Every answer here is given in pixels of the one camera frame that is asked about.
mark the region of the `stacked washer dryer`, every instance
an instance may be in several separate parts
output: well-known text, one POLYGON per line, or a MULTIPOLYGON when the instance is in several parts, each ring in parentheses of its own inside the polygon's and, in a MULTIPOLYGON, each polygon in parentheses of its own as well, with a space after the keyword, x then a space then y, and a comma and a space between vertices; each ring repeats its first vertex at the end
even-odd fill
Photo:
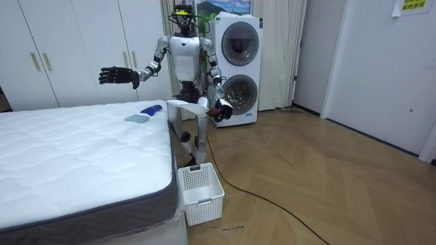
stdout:
MULTIPOLYGON (((234 108, 231 119, 213 122, 217 127, 254 123, 258 118, 263 20, 221 12, 209 24, 208 38, 215 45, 221 74, 227 78, 223 97, 234 108)), ((215 103, 216 91, 209 91, 209 97, 215 103)))

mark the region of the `round door window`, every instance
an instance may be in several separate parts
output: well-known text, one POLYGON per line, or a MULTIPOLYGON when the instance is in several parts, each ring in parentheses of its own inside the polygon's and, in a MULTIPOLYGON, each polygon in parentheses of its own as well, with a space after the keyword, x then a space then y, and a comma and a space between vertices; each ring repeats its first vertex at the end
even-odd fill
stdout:
POLYGON ((258 33, 250 24, 236 22, 225 30, 221 48, 228 62, 238 66, 246 65, 258 53, 258 33))
POLYGON ((233 114, 247 113, 258 99, 258 87, 248 76, 237 75, 225 81, 223 86, 224 99, 232 104, 233 114))

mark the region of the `humanoid robot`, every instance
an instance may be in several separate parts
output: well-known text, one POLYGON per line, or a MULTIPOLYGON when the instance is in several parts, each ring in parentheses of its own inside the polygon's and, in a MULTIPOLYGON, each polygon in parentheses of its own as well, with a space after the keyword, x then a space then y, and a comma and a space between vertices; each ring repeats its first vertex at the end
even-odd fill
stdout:
POLYGON ((175 106, 168 106, 172 130, 187 153, 192 156, 188 165, 204 163, 208 118, 214 118, 214 120, 219 122, 223 119, 229 119, 233 113, 231 104, 222 98, 221 70, 218 67, 215 47, 211 40, 199 37, 196 33, 195 17, 190 5, 174 5, 174 12, 168 18, 178 25, 180 33, 159 38, 154 59, 148 66, 139 71, 126 67, 105 67, 102 68, 99 77, 100 84, 125 84, 131 82, 133 89, 137 89, 140 82, 147 81, 161 70, 161 62, 165 57, 165 53, 169 52, 172 55, 173 68, 177 80, 183 86, 180 94, 175 97, 182 101, 196 103, 202 107, 209 108, 206 116, 198 117, 198 135, 195 137, 195 152, 193 152, 189 145, 190 133, 181 129, 181 109, 175 106), (200 77, 200 59, 203 50, 207 54, 211 67, 209 75, 213 81, 207 82, 207 89, 208 91, 216 90, 217 95, 217 102, 213 107, 210 107, 209 99, 202 95, 203 91, 200 93, 194 84, 200 77))

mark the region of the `plastic basket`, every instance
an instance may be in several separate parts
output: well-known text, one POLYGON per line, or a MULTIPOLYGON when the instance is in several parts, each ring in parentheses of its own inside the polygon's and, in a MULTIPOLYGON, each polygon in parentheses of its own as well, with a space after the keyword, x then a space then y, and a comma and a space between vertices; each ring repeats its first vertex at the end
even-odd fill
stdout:
POLYGON ((221 218, 224 190, 212 163, 180 168, 178 179, 189 226, 221 218))

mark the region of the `bed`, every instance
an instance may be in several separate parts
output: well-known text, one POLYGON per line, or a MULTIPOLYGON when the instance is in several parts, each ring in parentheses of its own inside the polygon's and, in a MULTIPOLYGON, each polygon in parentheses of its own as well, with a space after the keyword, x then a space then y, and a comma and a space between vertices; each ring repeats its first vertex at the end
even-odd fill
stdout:
POLYGON ((0 244, 82 244, 171 219, 167 121, 165 101, 0 114, 0 244))

